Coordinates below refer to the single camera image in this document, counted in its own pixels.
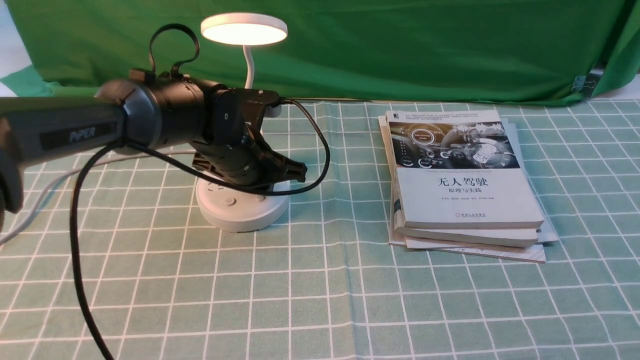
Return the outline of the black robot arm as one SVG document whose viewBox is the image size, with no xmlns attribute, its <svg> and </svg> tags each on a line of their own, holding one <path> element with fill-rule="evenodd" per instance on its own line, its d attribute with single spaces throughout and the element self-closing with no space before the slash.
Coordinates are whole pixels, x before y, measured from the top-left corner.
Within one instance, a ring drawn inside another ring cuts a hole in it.
<svg viewBox="0 0 640 360">
<path fill-rule="evenodd" d="M 234 187 L 304 183 L 307 167 L 272 150 L 261 134 L 266 110 L 283 102 L 274 91 L 142 70 L 106 82 L 94 97 L 3 97 L 1 213 L 22 209 L 28 167 L 110 144 L 127 155 L 135 153 L 131 144 L 189 144 L 210 173 Z"/>
</svg>

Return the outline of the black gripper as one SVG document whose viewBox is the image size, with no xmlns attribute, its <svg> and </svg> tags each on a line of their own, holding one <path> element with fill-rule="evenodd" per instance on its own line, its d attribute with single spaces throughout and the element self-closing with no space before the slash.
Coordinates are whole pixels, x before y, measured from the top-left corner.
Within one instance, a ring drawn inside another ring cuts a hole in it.
<svg viewBox="0 0 640 360">
<path fill-rule="evenodd" d="M 203 140 L 191 142 L 192 148 L 210 163 L 206 170 L 227 183 L 240 187 L 267 189 L 280 182 L 305 183 L 307 166 L 278 152 L 271 155 L 271 171 L 251 150 L 251 145 L 266 145 L 261 131 L 248 131 L 237 146 L 213 145 Z"/>
</svg>

